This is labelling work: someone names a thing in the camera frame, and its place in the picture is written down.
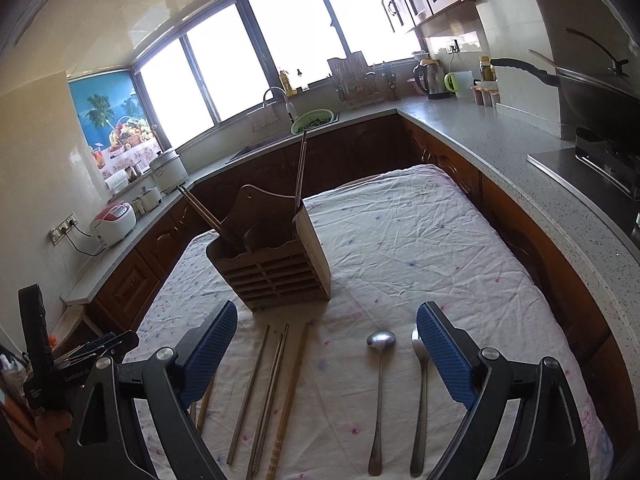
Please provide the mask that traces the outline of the left hand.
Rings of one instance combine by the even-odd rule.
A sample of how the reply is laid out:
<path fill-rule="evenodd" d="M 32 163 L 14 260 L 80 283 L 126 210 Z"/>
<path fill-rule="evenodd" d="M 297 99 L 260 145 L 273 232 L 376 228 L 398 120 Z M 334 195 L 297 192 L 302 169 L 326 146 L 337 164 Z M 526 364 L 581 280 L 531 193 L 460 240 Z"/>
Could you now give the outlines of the left hand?
<path fill-rule="evenodd" d="M 1 393 L 1 478 L 63 479 L 64 440 L 73 416 L 66 411 L 29 413 L 26 405 Z"/>

